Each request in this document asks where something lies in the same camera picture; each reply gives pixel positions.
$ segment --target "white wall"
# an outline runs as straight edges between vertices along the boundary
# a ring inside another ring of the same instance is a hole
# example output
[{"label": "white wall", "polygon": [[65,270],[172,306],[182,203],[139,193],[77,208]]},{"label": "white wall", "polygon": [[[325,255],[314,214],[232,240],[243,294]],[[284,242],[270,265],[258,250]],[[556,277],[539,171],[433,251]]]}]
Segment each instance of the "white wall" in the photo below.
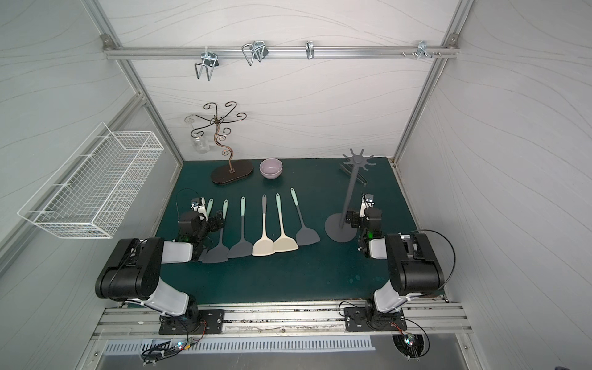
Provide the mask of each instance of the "white wall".
[{"label": "white wall", "polygon": [[79,1],[0,5],[0,240],[17,210],[134,95]]},{"label": "white wall", "polygon": [[399,163],[489,369],[592,366],[591,20],[589,0],[475,2]]},{"label": "white wall", "polygon": [[[0,5],[0,240],[47,176],[134,96],[101,49],[77,0]],[[156,131],[144,108],[132,128]],[[98,274],[119,238],[155,229],[176,168],[165,149],[114,239],[36,234],[0,278],[0,368],[76,365],[102,309],[113,305],[95,296]]]},{"label": "white wall", "polygon": [[[124,46],[440,44],[458,0],[144,2],[100,0]],[[141,60],[134,67],[185,160],[222,159],[191,146],[191,113],[210,101],[239,103],[229,124],[235,158],[341,157],[350,147],[390,156],[417,101],[429,60],[220,60],[211,81],[195,60]],[[213,136],[213,129],[206,132]]]}]

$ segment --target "ceramic bowl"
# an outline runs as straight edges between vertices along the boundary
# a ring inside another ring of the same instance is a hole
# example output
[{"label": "ceramic bowl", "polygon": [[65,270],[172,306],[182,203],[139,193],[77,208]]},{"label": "ceramic bowl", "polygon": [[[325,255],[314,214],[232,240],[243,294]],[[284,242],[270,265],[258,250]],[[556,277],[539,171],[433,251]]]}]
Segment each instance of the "ceramic bowl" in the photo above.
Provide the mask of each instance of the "ceramic bowl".
[{"label": "ceramic bowl", "polygon": [[259,165],[261,175],[266,179],[275,179],[282,174],[284,166],[279,159],[267,158]]}]

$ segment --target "wire basket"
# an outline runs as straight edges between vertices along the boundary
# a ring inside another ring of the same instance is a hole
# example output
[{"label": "wire basket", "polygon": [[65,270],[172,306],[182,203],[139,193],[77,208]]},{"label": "wire basket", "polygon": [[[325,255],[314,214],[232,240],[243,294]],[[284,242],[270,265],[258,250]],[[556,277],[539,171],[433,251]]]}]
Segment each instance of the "wire basket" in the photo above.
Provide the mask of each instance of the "wire basket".
[{"label": "wire basket", "polygon": [[[107,128],[103,136],[92,135],[85,143],[97,139],[93,149],[68,158],[17,212],[19,216],[63,239],[113,238],[163,147],[151,131]],[[82,159],[64,181],[52,183],[64,176],[61,170],[73,157]],[[35,201],[48,184],[53,190]]]}]

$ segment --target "wall hook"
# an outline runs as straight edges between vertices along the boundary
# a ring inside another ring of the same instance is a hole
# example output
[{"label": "wall hook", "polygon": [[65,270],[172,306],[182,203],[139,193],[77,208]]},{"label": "wall hook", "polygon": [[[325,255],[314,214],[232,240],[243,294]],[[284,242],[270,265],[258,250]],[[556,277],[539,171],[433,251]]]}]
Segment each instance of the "wall hook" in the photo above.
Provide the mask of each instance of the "wall hook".
[{"label": "wall hook", "polygon": [[423,58],[423,57],[427,57],[427,58],[431,58],[433,57],[432,53],[428,53],[427,50],[427,43],[425,41],[420,41],[419,45],[417,45],[417,51],[415,53],[413,53],[413,55],[415,55],[416,58]]},{"label": "wall hook", "polygon": [[[264,59],[267,54],[269,54],[269,50],[265,46],[265,41],[253,41],[253,43],[245,44],[243,47],[240,48],[243,52],[244,58],[247,60],[249,66],[253,65],[253,61],[255,58],[261,63],[261,60]],[[246,49],[249,49],[251,57],[247,55]]]},{"label": "wall hook", "polygon": [[306,41],[306,58],[314,58],[314,44],[312,41]]},{"label": "wall hook", "polygon": [[214,67],[219,65],[218,56],[212,52],[209,52],[206,48],[205,52],[201,53],[201,63],[195,64],[195,75],[197,76],[197,79],[200,79],[205,67],[205,74],[209,81],[214,74]]}]

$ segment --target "dark green table surface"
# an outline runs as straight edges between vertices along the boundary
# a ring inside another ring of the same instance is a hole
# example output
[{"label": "dark green table surface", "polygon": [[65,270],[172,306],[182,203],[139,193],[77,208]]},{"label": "dark green table surface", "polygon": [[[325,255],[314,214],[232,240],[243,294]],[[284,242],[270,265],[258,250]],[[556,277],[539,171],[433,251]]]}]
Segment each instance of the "dark green table surface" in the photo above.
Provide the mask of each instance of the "dark green table surface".
[{"label": "dark green table surface", "polygon": [[[224,263],[205,265],[201,262],[162,265],[161,277],[176,289],[192,294],[198,303],[243,303],[270,301],[305,301],[369,298],[388,280],[385,260],[368,259],[358,252],[356,239],[336,243],[324,232],[325,219],[341,212],[349,176],[339,169],[344,159],[282,159],[284,171],[274,180],[259,172],[260,160],[253,160],[254,173],[233,184],[219,186],[211,182],[210,172],[227,161],[185,162],[162,222],[156,233],[165,240],[177,236],[175,195],[179,213],[189,209],[196,190],[206,201],[214,198],[212,212],[222,208],[224,199],[229,208],[224,229],[224,245],[232,247],[240,239],[240,197],[246,197],[245,238],[254,243],[261,237],[261,196],[267,194],[267,234],[279,237],[278,210],[275,194],[282,197],[284,229],[295,238],[300,229],[290,187],[296,190],[298,203],[307,227],[317,231],[321,241],[292,252],[265,257],[248,256]],[[395,176],[384,157],[374,158],[375,166],[361,170],[367,186],[356,183],[350,206],[359,209],[361,192],[374,194],[376,206],[382,210],[382,228],[386,233],[405,233],[415,224],[401,194]],[[219,233],[209,237],[218,243]]]}]

